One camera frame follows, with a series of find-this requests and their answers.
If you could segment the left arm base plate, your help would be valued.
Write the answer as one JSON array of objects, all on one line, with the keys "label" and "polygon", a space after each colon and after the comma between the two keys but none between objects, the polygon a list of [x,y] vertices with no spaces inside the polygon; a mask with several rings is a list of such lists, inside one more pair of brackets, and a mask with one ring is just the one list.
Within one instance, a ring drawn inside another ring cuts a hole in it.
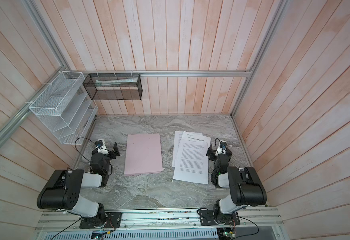
[{"label": "left arm base plate", "polygon": [[93,218],[83,218],[79,229],[117,229],[120,227],[122,212],[105,212]]}]

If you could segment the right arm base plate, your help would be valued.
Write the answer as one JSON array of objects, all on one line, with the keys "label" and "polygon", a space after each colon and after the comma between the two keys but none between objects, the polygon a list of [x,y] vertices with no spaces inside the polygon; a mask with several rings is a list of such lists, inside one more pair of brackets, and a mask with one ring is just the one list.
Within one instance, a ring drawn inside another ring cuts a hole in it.
[{"label": "right arm base plate", "polygon": [[225,215],[214,210],[208,210],[205,208],[198,209],[197,214],[200,217],[200,224],[202,226],[239,226],[240,218],[237,214]]}]

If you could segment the printed paper sheet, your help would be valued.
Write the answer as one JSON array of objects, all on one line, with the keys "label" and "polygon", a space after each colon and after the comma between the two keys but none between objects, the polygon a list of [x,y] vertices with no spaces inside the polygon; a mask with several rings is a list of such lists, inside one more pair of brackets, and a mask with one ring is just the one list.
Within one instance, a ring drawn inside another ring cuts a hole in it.
[{"label": "printed paper sheet", "polygon": [[207,151],[211,138],[199,133],[177,134],[174,149],[173,179],[196,184],[208,184],[209,160]]}]

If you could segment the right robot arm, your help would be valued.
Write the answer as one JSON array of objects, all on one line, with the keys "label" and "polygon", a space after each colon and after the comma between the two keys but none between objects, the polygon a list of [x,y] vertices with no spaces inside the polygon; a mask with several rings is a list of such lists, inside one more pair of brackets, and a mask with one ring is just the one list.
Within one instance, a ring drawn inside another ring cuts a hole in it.
[{"label": "right robot arm", "polygon": [[267,202],[266,190],[253,167],[229,166],[232,152],[227,143],[221,141],[215,150],[209,147],[206,156],[214,162],[211,182],[216,188],[229,189],[230,194],[217,200],[212,210],[216,224],[235,221],[234,214],[248,206],[256,207]]}]

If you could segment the pink file folder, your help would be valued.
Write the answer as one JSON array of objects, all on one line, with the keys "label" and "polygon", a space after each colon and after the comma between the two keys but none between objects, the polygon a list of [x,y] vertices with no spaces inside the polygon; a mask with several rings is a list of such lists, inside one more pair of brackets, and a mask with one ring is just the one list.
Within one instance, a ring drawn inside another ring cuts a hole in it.
[{"label": "pink file folder", "polygon": [[154,174],[163,171],[159,134],[128,135],[124,174]]}]

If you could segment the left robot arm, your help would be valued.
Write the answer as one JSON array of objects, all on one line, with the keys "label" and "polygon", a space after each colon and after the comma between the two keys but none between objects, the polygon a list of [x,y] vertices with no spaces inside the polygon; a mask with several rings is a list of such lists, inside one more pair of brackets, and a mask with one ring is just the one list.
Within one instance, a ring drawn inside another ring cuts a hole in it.
[{"label": "left robot arm", "polygon": [[37,207],[44,210],[64,211],[81,217],[82,229],[115,228],[113,216],[106,213],[102,203],[93,202],[80,195],[85,188],[103,188],[113,173],[111,160],[120,156],[117,143],[111,150],[103,139],[97,140],[89,161],[90,171],[56,170],[37,198]]}]

